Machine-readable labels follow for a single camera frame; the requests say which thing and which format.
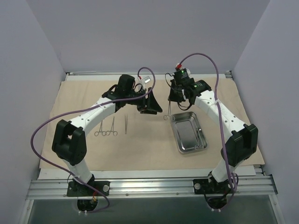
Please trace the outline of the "steel tweezers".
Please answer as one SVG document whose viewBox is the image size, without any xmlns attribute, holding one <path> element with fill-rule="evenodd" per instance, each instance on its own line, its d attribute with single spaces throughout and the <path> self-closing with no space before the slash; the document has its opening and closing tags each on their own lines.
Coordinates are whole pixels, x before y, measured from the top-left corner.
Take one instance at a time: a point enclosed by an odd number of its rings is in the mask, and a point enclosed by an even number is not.
<svg viewBox="0 0 299 224">
<path fill-rule="evenodd" d="M 128 115 L 125 115 L 125 134 L 127 134 L 127 130 L 128 130 Z"/>
</svg>

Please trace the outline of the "steel needle holder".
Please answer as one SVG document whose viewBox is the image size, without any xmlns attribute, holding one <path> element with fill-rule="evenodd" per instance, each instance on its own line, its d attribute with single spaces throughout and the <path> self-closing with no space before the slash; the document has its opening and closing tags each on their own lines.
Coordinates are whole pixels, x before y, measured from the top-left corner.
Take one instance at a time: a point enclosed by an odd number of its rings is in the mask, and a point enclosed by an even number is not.
<svg viewBox="0 0 299 224">
<path fill-rule="evenodd" d="M 197 145 L 195 146 L 195 148 L 199 148 L 199 149 L 204 149 L 204 144 L 202 142 L 201 139 L 201 135 L 200 135 L 200 129 L 196 129 L 196 139 L 197 139 Z"/>
</svg>

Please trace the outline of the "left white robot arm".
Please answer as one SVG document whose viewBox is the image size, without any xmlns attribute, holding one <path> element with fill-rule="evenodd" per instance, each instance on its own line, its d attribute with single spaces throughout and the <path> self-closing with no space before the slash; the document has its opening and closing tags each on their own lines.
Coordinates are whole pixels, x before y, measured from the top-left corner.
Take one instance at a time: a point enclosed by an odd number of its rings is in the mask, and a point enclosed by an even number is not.
<svg viewBox="0 0 299 224">
<path fill-rule="evenodd" d="M 120 76 L 118 84 L 104 92 L 99 100 L 85 113 L 57 123 L 52 151 L 64 161 L 75 181 L 78 191 L 88 196 L 94 191 L 94 176 L 85 162 L 86 136 L 106 117 L 116 113 L 126 104 L 135 105 L 141 114 L 158 114 L 162 108 L 156 101 L 152 88 L 146 88 L 150 77 L 138 81 L 131 75 Z"/>
</svg>

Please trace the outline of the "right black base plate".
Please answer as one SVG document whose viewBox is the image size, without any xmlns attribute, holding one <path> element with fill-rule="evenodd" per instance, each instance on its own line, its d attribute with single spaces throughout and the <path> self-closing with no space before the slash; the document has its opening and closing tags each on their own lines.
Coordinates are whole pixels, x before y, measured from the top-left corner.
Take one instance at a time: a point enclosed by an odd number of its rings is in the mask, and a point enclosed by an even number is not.
<svg viewBox="0 0 299 224">
<path fill-rule="evenodd" d="M 228 180 L 224 182 L 217 182 L 213 178 L 193 179 L 194 193 L 198 195 L 213 195 L 213 194 L 226 194 L 232 193 L 229 187 Z"/>
</svg>

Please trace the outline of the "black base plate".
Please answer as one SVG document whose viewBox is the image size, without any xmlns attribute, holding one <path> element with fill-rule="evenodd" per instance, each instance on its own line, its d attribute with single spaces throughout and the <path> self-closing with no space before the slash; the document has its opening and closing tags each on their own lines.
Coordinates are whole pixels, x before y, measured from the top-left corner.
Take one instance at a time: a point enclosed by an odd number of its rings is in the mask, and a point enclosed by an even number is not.
<svg viewBox="0 0 299 224">
<path fill-rule="evenodd" d="M 213 195 L 213 194 L 226 194 L 232 193 L 229 187 L 228 180 L 224 182 L 217 182 L 213 178 L 193 179 L 194 193 L 198 195 Z"/>
<path fill-rule="evenodd" d="M 101 192 L 103 195 L 108 196 L 110 190 L 109 181 L 92 181 L 90 185 Z M 67 193 L 68 197 L 82 197 L 82 196 L 99 196 L 95 193 L 95 190 L 77 182 L 76 180 L 70 181 L 68 183 Z"/>
</svg>

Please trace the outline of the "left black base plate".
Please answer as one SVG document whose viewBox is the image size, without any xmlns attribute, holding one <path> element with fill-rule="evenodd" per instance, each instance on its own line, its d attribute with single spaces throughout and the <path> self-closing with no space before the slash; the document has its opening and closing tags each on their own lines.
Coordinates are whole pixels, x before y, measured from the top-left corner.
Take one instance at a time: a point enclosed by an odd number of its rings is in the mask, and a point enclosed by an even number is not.
<svg viewBox="0 0 299 224">
<path fill-rule="evenodd" d="M 90 185 L 101 192 L 103 195 L 108 196 L 110 190 L 109 181 L 92 181 Z M 95 193 L 95 190 L 77 182 L 76 180 L 70 181 L 68 183 L 67 193 L 68 197 L 82 197 L 82 196 L 99 196 Z"/>
</svg>

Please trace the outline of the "steel surgical scissors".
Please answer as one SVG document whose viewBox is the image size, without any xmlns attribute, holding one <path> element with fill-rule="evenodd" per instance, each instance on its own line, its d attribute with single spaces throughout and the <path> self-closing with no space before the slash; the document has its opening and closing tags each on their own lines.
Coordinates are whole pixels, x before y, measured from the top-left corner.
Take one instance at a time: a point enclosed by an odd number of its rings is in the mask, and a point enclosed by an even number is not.
<svg viewBox="0 0 299 224">
<path fill-rule="evenodd" d="M 174 121 L 175 117 L 171 113 L 171 101 L 168 102 L 168 111 L 167 114 L 163 116 L 164 120 Z"/>
</svg>

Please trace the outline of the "metal instrument tray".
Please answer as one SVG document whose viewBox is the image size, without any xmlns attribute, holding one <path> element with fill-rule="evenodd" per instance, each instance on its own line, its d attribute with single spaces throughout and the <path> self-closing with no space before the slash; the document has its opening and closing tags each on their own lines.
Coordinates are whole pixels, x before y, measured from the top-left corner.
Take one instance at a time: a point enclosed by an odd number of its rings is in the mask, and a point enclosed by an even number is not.
<svg viewBox="0 0 299 224">
<path fill-rule="evenodd" d="M 181 154 L 190 154 L 207 149 L 207 140 L 200 126 L 198 117 L 194 112 L 183 112 L 173 114 L 174 121 L 171 127 L 176 139 L 178 151 Z M 195 148 L 197 145 L 196 129 L 200 129 L 200 135 L 204 144 L 204 149 Z"/>
</svg>

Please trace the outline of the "aluminium front rail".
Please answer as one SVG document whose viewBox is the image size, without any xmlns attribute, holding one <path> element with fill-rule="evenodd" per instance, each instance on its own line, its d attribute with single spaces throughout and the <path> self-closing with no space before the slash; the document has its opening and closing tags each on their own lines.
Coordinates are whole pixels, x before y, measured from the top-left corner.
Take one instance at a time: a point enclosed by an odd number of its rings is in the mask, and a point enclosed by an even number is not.
<svg viewBox="0 0 299 224">
<path fill-rule="evenodd" d="M 110 179 L 108 199 L 196 197 L 192 178 Z M 270 176 L 241 176 L 235 196 L 275 195 Z M 68 197 L 66 180 L 32 181 L 27 200 L 91 199 L 91 196 Z"/>
</svg>

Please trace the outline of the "steel hemostat forceps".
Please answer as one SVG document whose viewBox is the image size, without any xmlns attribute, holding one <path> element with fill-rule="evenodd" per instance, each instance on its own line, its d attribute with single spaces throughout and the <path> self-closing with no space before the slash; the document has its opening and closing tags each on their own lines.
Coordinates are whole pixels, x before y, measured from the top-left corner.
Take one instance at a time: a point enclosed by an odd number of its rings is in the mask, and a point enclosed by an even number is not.
<svg viewBox="0 0 299 224">
<path fill-rule="evenodd" d="M 113 117 L 110 130 L 106 131 L 106 136 L 110 136 L 110 135 L 117 136 L 118 135 L 118 132 L 114 129 L 114 122 L 115 122 L 115 117 Z"/>
<path fill-rule="evenodd" d="M 100 128 L 99 128 L 99 130 L 96 131 L 96 132 L 94 133 L 94 136 L 95 136 L 95 137 L 98 137 L 98 136 L 100 136 L 100 135 L 101 135 L 101 136 L 106 136 L 106 135 L 107 135 L 107 132 L 103 130 L 103 121 L 101 121 L 101 123 L 100 123 Z"/>
</svg>

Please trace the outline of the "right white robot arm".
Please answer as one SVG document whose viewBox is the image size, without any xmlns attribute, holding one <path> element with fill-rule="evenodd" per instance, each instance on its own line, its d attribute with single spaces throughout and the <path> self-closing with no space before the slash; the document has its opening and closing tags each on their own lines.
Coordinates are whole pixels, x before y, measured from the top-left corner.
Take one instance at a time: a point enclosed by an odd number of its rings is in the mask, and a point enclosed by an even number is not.
<svg viewBox="0 0 299 224">
<path fill-rule="evenodd" d="M 224 188 L 224 181 L 232 181 L 236 168 L 256 152 L 258 128 L 237 118 L 218 99 L 216 89 L 203 80 L 195 81 L 189 76 L 188 69 L 177 69 L 171 77 L 168 100 L 178 105 L 188 101 L 190 106 L 200 108 L 220 127 L 222 159 L 207 181 L 209 190 L 217 193 Z"/>
</svg>

